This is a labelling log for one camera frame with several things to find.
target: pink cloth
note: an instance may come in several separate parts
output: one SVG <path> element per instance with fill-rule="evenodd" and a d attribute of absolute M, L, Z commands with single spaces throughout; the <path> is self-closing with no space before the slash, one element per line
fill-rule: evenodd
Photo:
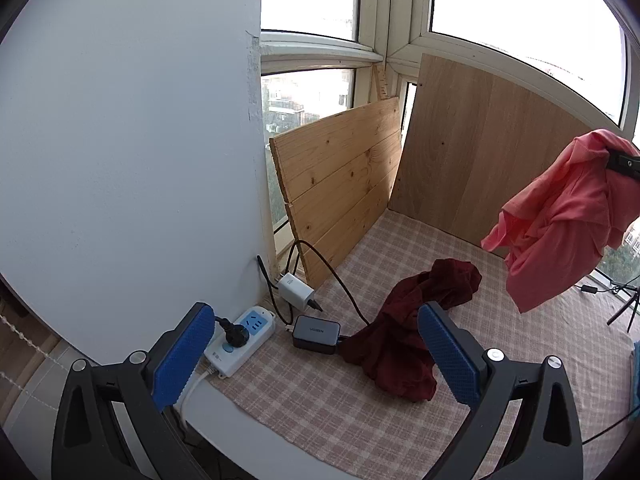
<path fill-rule="evenodd" d="M 628 140 L 595 130 L 574 140 L 509 200 L 482 248 L 509 248 L 507 292 L 527 312 L 564 292 L 617 249 L 640 216 L 640 182 L 606 170 L 607 148 L 639 156 Z"/>

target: plaid tablecloth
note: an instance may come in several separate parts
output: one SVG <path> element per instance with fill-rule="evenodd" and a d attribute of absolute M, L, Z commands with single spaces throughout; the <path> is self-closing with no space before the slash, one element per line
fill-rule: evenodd
<path fill-rule="evenodd" d="M 471 261 L 482 274 L 472 301 L 449 310 L 484 348 L 502 349 L 512 360 L 542 362 L 558 355 L 574 392 L 582 439 L 622 418 L 629 409 L 632 339 L 628 315 L 611 327 L 620 306 L 610 294 L 566 291 L 519 314 L 505 291 L 503 261 L 467 242 L 401 214 L 386 211 L 337 272 L 367 319 L 373 320 L 402 278 L 431 269 L 437 258 Z M 322 316 L 341 323 L 343 334 L 362 327 L 350 301 L 331 278 L 318 289 Z M 366 480 L 420 479 L 447 447 L 468 413 L 442 375 L 430 402 L 412 403 L 374 386 L 361 368 L 340 356 L 294 348 L 280 322 L 276 333 L 232 378 L 211 383 L 259 422 L 311 455 Z M 517 414 L 512 402 L 476 478 L 489 474 Z M 585 478 L 594 478 L 624 439 L 619 425 L 584 447 Z"/>

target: gray power adapter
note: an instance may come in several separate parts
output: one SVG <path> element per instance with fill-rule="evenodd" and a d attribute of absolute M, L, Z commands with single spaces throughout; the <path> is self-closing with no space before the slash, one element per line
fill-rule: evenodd
<path fill-rule="evenodd" d="M 293 346 L 321 354 L 334 354 L 339 335 L 340 323 L 298 316 L 293 328 Z"/>

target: blue cloth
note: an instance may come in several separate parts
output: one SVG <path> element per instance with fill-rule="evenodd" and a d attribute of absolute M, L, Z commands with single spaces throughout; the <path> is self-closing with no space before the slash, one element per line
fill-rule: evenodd
<path fill-rule="evenodd" d="M 631 378 L 631 406 L 630 410 L 640 404 L 640 341 L 634 343 L 634 373 Z M 636 420 L 640 410 L 631 416 L 631 420 Z"/>

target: blue gripper pad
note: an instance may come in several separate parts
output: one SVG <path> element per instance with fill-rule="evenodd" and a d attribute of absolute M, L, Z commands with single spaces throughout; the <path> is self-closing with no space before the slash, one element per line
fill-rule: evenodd
<path fill-rule="evenodd" d="M 215 326 L 213 309 L 206 303 L 196 303 L 178 326 L 162 334 L 149 351 L 147 383 L 159 411 L 178 401 Z"/>
<path fill-rule="evenodd" d="M 429 303 L 418 310 L 418 332 L 456 400 L 476 407 L 481 396 L 480 373 Z"/>

